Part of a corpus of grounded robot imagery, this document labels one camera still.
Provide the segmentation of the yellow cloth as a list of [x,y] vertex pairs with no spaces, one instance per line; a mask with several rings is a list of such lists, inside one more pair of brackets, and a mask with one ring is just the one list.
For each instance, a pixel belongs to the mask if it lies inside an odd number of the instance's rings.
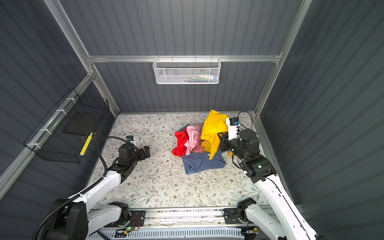
[[226,114],[211,110],[203,124],[201,145],[205,152],[210,153],[210,160],[214,158],[219,149],[220,139],[218,134],[228,132],[228,126],[226,124],[228,118]]

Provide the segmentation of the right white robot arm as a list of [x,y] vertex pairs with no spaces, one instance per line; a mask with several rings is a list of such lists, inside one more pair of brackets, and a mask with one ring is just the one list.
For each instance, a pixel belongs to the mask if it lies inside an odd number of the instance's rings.
[[219,133],[219,149],[230,151],[239,160],[235,165],[243,170],[262,192],[277,220],[265,213],[253,198],[238,202],[239,219],[252,222],[271,240],[320,240],[321,235],[310,226],[288,196],[272,163],[260,153],[260,140],[251,129],[233,137]]

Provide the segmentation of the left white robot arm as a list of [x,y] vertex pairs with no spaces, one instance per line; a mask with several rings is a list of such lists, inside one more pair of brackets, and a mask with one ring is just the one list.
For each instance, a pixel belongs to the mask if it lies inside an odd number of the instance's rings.
[[139,161],[151,156],[150,148],[139,149],[132,143],[119,148],[119,156],[107,171],[89,187],[67,199],[57,199],[50,213],[35,229],[34,240],[84,240],[109,224],[129,227],[134,222],[128,204],[112,202],[100,210],[94,205],[123,183]]

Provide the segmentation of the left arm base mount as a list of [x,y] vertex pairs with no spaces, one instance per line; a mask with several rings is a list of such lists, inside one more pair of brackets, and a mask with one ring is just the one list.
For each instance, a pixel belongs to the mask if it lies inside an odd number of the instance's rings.
[[108,224],[105,228],[139,228],[145,223],[145,211],[130,211],[130,216],[127,220],[118,220],[117,222]]

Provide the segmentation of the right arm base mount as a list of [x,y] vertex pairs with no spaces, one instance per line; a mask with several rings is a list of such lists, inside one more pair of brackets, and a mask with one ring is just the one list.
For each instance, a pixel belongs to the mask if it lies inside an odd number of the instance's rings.
[[222,210],[222,215],[227,225],[247,224],[249,222],[245,211],[240,207],[225,208]]

